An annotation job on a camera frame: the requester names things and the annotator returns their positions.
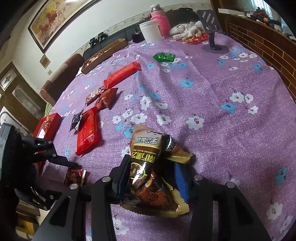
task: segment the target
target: cardboard box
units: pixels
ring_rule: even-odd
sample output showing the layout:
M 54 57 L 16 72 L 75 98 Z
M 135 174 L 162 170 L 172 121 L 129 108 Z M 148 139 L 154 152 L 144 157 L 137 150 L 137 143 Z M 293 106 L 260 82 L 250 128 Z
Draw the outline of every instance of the cardboard box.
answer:
M 38 137 L 46 140 L 51 140 L 53 138 L 59 124 L 62 121 L 62 117 L 58 113 L 53 113 L 49 115 L 49 118 L 52 119 L 52 121 L 46 131 L 41 127 L 42 127 L 42 124 L 47 120 L 47 116 L 40 119 L 34 131 L 33 137 Z
M 109 44 L 99 52 L 97 52 L 95 55 L 90 57 L 87 61 L 84 62 L 82 66 L 82 73 L 88 74 L 92 69 L 94 69 L 98 64 L 102 63 L 104 60 L 111 57 L 115 52 L 123 49 L 124 47 L 128 46 L 128 43 L 125 39 L 118 39 L 114 41 L 113 43 Z M 93 62 L 91 62 L 88 66 L 86 64 L 89 62 L 91 58 L 97 57 L 99 54 L 102 54 L 98 58 L 96 58 Z

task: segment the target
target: green candy wrapper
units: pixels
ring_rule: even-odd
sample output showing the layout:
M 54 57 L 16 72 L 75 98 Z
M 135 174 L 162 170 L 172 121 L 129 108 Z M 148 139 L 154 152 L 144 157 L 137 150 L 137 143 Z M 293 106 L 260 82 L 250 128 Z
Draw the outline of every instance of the green candy wrapper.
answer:
M 175 55 L 173 53 L 159 52 L 153 56 L 157 62 L 174 62 Z

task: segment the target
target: white plastic container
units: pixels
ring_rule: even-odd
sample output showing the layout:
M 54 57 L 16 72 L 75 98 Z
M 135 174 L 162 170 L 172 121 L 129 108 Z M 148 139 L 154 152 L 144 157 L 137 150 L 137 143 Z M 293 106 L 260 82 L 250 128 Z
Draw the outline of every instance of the white plastic container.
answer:
M 158 25 L 159 23 L 156 20 L 147 21 L 139 25 L 147 43 L 151 43 L 164 38 L 161 36 Z

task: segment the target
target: metal screw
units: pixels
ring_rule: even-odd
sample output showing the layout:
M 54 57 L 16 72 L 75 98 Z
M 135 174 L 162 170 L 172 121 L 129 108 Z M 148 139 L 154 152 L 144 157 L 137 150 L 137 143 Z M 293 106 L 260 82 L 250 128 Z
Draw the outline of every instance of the metal screw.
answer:
M 104 183 L 107 183 L 109 181 L 111 181 L 111 178 L 109 176 L 106 176 L 106 177 L 102 178 L 102 182 L 104 182 Z
M 202 176 L 201 175 L 195 175 L 194 176 L 194 180 L 201 181 L 202 180 Z
M 233 182 L 228 182 L 226 184 L 226 186 L 229 187 L 229 188 L 234 188 L 235 187 L 235 184 Z
M 76 188 L 78 188 L 78 184 L 77 184 L 77 183 L 72 183 L 72 184 L 70 185 L 70 189 L 74 190 L 74 189 L 76 189 Z

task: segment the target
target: red gift box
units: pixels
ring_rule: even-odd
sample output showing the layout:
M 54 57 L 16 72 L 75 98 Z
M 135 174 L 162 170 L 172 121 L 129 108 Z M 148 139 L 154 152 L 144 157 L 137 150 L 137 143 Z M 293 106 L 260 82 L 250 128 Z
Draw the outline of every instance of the red gift box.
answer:
M 50 114 L 46 117 L 43 117 L 42 119 L 40 119 L 35 129 L 33 137 L 39 137 L 42 139 L 51 140 L 55 135 L 61 121 L 62 121 L 62 117 L 58 113 Z M 41 172 L 43 161 L 37 162 L 37 165 L 39 167 L 39 172 Z

